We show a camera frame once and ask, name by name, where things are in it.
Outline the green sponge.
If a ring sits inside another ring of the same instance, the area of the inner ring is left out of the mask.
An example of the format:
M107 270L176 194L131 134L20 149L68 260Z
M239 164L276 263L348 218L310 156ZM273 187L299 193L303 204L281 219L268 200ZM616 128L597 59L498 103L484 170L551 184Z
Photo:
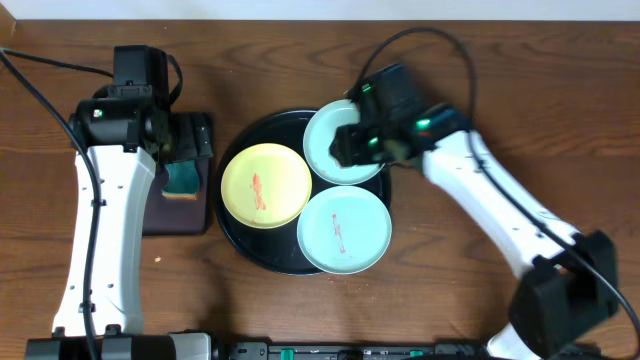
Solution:
M167 164L168 174L162 195L168 199L195 200L198 197L201 180L194 160Z

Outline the yellow plate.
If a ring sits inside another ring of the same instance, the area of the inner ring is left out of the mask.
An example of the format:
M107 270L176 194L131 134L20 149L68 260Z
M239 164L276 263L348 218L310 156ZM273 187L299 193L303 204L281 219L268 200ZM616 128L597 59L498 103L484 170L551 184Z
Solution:
M311 198L312 176L293 149L275 143L250 146L223 171L220 193L226 210L240 223L273 229L294 220Z

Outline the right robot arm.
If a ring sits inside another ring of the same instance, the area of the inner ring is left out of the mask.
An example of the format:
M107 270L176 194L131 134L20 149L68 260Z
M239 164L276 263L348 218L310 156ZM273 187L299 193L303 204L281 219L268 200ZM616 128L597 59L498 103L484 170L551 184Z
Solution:
M584 235L546 209L452 106L379 123L359 116L336 129L329 152L344 167L412 159L489 236L519 281L490 355L552 358L617 312L607 288L618 275L609 237Z

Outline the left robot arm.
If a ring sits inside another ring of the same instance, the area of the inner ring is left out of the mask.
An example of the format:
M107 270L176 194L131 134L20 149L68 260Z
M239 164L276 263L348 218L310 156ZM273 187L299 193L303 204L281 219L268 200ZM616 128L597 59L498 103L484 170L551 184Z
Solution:
M62 302L48 339L31 339L28 359L213 359L213 336L147 335L139 270L145 209L158 169L197 166L213 154L212 119L173 113L141 97L82 101L70 117L78 207Z

